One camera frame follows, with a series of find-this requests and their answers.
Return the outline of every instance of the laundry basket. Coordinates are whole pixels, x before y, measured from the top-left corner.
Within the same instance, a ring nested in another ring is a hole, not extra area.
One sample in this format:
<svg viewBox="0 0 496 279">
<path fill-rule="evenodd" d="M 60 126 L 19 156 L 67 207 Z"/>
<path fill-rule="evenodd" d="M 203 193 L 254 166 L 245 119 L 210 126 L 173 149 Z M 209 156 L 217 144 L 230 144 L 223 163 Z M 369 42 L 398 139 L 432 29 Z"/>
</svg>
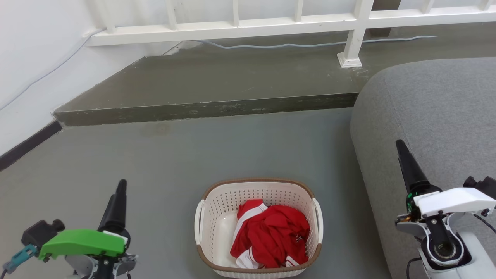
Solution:
<svg viewBox="0 0 496 279">
<path fill-rule="evenodd" d="M 310 224 L 306 243 L 309 260 L 299 266 L 242 269 L 231 256 L 239 205 L 262 199 L 267 206 L 284 205 L 301 211 Z M 320 253 L 324 227 L 322 210 L 312 191 L 303 183 L 283 179 L 238 179 L 223 181 L 208 189 L 196 208 L 194 236 L 201 259 L 216 273 L 231 278 L 276 279 L 302 273 Z"/>
</svg>

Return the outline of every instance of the basket handle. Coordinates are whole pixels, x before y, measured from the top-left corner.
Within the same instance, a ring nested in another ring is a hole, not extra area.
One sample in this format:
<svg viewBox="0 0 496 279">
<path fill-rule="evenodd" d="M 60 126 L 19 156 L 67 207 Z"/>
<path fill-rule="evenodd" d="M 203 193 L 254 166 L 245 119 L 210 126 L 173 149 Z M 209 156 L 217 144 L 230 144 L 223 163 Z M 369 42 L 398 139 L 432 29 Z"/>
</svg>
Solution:
<svg viewBox="0 0 496 279">
<path fill-rule="evenodd" d="M 201 200 L 196 207 L 196 213 L 194 214 L 194 239 L 197 245 L 200 245 L 201 235 L 203 230 L 203 203 L 205 200 Z"/>
<path fill-rule="evenodd" d="M 324 219 L 322 217 L 322 209 L 320 209 L 320 205 L 315 198 L 313 198 L 313 206 L 317 212 L 318 242 L 322 243 L 322 239 L 324 238 Z"/>
</svg>

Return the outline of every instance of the white metal railing bar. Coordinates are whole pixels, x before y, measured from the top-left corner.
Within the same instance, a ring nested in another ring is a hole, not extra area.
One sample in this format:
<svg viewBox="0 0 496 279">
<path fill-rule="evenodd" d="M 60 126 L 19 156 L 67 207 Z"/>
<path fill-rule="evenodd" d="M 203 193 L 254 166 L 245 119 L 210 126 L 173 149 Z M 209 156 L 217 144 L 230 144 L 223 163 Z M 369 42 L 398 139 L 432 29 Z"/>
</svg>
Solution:
<svg viewBox="0 0 496 279">
<path fill-rule="evenodd" d="M 233 25 L 238 27 L 240 25 L 240 5 L 238 0 L 233 0 Z"/>
<path fill-rule="evenodd" d="M 95 34 L 88 46 L 192 41 L 221 38 L 349 31 L 345 50 L 338 54 L 341 67 L 360 67 L 358 57 L 367 28 L 496 21 L 494 0 L 478 6 L 433 8 L 424 0 L 419 9 L 371 11 L 373 0 L 357 0 L 353 13 L 303 16 L 304 0 L 297 0 L 294 17 L 239 19 L 239 0 L 233 0 L 233 21 L 177 23 L 172 0 L 165 0 L 168 25 L 115 27 L 105 0 L 97 0 L 107 30 Z"/>
<path fill-rule="evenodd" d="M 435 0 L 424 0 L 424 3 L 422 4 L 422 8 L 420 10 L 423 13 L 430 13 L 434 5 L 434 1 Z"/>
<path fill-rule="evenodd" d="M 105 27 L 107 28 L 107 32 L 114 33 L 116 31 L 116 25 L 112 20 L 112 16 L 107 6 L 107 1 L 106 0 L 96 1 L 96 7 L 103 21 L 103 24 L 105 24 Z"/>
<path fill-rule="evenodd" d="M 489 7 L 493 4 L 493 0 L 481 0 L 479 8 L 481 10 L 489 10 Z"/>
<path fill-rule="evenodd" d="M 297 0 L 296 11 L 295 11 L 295 22 L 302 21 L 302 13 L 303 13 L 303 0 Z"/>
<path fill-rule="evenodd" d="M 171 30 L 178 29 L 178 22 L 176 21 L 176 12 L 172 5 L 172 0 L 165 0 L 165 8 L 167 9 L 167 17 L 169 19 L 169 26 Z"/>
</svg>

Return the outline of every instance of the red clothing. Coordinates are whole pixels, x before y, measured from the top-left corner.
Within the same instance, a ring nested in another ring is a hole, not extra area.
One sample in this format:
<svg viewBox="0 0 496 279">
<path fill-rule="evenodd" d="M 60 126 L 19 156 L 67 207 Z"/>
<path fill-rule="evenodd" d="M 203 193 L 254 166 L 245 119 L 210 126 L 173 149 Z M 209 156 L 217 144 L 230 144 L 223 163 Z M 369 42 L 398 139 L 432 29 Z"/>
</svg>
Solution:
<svg viewBox="0 0 496 279">
<path fill-rule="evenodd" d="M 300 211 L 250 200 L 239 207 L 231 255 L 243 268 L 278 268 L 308 261 L 310 225 Z"/>
</svg>

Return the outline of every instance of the basket bottom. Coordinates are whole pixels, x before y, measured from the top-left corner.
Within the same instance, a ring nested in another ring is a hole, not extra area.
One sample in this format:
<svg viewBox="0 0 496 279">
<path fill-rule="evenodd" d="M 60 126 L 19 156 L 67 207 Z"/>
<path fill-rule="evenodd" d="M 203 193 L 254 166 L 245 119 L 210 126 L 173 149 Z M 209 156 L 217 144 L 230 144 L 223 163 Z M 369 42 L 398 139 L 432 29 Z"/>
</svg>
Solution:
<svg viewBox="0 0 496 279">
<path fill-rule="evenodd" d="M 217 220 L 213 242 L 213 263 L 222 266 L 237 268 L 236 258 L 231 256 L 233 236 L 238 223 L 236 212 L 228 212 Z"/>
</svg>

